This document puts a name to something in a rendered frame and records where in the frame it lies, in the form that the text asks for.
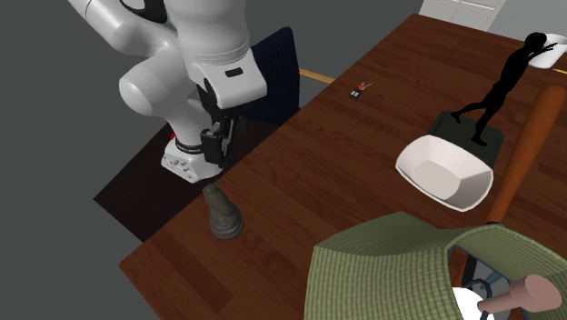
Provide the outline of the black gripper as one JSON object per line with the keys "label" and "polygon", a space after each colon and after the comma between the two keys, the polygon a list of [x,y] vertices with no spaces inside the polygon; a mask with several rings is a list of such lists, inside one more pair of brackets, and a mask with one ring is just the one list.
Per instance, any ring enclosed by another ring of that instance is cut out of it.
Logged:
{"label": "black gripper", "polygon": [[204,110],[211,116],[213,126],[218,126],[218,132],[225,132],[224,139],[219,133],[210,129],[204,129],[201,132],[204,158],[208,163],[221,165],[224,156],[223,170],[227,170],[229,147],[233,140],[234,119],[243,114],[243,108],[236,106],[221,109],[217,102],[216,93],[207,78],[204,79],[204,86],[197,85],[196,88]]}

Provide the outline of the grey stone figure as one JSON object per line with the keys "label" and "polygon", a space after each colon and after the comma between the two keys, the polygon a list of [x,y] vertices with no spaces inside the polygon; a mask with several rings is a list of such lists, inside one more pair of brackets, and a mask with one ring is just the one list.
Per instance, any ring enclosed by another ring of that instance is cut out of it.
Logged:
{"label": "grey stone figure", "polygon": [[203,195],[210,209],[209,223],[212,234],[221,240],[237,237],[244,229],[244,219],[239,208],[216,183],[205,186]]}

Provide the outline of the dark robot stand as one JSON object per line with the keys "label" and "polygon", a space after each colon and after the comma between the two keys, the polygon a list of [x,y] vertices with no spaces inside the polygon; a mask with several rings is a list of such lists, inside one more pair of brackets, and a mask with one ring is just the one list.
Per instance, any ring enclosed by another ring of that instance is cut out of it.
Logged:
{"label": "dark robot stand", "polygon": [[161,165],[173,130],[164,125],[94,200],[138,240],[144,242],[167,224],[203,188],[219,177],[195,184]]}

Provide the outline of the dark blue chair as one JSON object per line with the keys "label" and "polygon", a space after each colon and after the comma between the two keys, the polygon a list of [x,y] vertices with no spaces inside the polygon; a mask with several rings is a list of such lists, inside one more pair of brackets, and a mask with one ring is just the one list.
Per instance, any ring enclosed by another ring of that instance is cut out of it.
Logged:
{"label": "dark blue chair", "polygon": [[252,47],[267,95],[248,111],[253,120],[282,125],[299,110],[300,74],[293,30],[286,26]]}

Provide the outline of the brown wooden table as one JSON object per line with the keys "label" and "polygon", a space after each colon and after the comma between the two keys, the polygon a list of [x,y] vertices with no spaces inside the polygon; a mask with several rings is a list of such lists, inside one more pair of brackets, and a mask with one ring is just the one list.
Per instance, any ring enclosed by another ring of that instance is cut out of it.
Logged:
{"label": "brown wooden table", "polygon": [[480,226],[473,209],[416,190],[395,161],[441,111],[480,99],[519,46],[408,17],[220,179],[241,234],[216,239],[197,198],[121,269],[162,320],[304,320],[313,249],[327,238],[398,212],[438,229]]}

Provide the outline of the small black orange remote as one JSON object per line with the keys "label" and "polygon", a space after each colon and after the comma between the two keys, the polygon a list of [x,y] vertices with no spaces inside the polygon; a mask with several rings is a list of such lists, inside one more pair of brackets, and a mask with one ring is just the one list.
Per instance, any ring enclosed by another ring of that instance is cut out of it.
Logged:
{"label": "small black orange remote", "polygon": [[354,88],[351,91],[349,97],[352,98],[353,100],[357,100],[361,96],[362,92],[369,86],[371,86],[371,84],[366,84],[365,82],[360,83],[356,88]]}

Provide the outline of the green ribbed fabric cover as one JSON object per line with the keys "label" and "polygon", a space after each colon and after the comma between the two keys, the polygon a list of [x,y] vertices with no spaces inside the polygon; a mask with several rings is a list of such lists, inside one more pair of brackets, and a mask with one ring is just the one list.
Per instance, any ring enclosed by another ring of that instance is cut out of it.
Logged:
{"label": "green ribbed fabric cover", "polygon": [[461,248],[509,281],[550,280],[560,307],[525,320],[567,320],[567,260],[501,225],[438,229],[398,212],[337,233],[313,249],[304,320],[464,320],[448,260]]}

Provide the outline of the white angular bowl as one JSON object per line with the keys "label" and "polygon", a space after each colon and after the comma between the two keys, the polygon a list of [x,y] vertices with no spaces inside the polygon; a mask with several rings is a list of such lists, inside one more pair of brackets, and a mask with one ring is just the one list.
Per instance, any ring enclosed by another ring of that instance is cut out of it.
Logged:
{"label": "white angular bowl", "polygon": [[416,189],[458,212],[475,208],[489,193],[493,170],[480,158],[435,135],[408,144],[395,169]]}

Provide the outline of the white cabinet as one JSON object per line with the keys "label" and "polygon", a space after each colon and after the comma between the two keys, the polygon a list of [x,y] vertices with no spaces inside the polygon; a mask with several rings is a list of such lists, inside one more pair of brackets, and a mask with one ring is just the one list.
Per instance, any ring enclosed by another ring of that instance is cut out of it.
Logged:
{"label": "white cabinet", "polygon": [[488,31],[506,0],[423,0],[420,15]]}

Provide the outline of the black human figure on base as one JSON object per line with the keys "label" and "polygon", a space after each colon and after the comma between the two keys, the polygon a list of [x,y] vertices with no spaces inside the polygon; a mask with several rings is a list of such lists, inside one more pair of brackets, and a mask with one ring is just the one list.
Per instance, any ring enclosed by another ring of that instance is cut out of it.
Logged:
{"label": "black human figure on base", "polygon": [[558,45],[558,42],[545,45],[546,41],[547,35],[544,33],[533,32],[529,34],[525,38],[523,46],[509,55],[502,68],[499,80],[492,85],[483,100],[468,104],[462,109],[450,113],[456,123],[460,124],[462,114],[484,109],[483,115],[475,125],[475,131],[471,137],[472,142],[479,146],[487,146],[487,143],[482,140],[482,132],[492,117],[502,108],[506,96],[521,79],[528,64],[534,57],[552,51]]}

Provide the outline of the white round object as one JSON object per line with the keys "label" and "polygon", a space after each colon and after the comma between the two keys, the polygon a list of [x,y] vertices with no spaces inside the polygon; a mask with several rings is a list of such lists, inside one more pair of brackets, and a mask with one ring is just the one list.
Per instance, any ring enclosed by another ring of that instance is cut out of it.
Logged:
{"label": "white round object", "polygon": [[454,287],[453,294],[463,320],[494,320],[493,314],[488,314],[485,319],[482,318],[482,311],[477,306],[482,301],[482,297],[474,291],[464,287]]}

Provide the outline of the brown wooden bat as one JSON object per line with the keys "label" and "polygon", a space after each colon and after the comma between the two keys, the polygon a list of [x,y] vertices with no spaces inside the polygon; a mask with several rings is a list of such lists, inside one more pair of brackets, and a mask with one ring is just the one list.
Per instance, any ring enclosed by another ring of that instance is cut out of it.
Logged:
{"label": "brown wooden bat", "polygon": [[479,225],[501,222],[567,259],[567,91],[557,85],[534,100],[507,166],[487,199],[472,210]]}

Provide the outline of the pink wooden peg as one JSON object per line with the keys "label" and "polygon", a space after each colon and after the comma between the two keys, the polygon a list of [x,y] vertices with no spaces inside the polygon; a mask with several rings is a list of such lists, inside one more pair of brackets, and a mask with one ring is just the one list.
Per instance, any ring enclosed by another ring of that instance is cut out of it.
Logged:
{"label": "pink wooden peg", "polygon": [[508,293],[484,299],[477,304],[480,311],[489,314],[522,308],[531,313],[556,309],[562,305],[557,287],[540,275],[527,275],[510,284]]}

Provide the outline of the white cup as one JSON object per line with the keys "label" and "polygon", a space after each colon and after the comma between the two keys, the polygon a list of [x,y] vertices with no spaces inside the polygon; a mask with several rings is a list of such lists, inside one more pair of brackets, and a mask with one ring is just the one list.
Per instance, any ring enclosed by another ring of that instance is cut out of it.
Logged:
{"label": "white cup", "polygon": [[555,44],[555,46],[550,50],[535,56],[530,62],[529,66],[549,69],[559,60],[559,58],[567,52],[567,37],[563,35],[556,34],[546,34],[545,46]]}

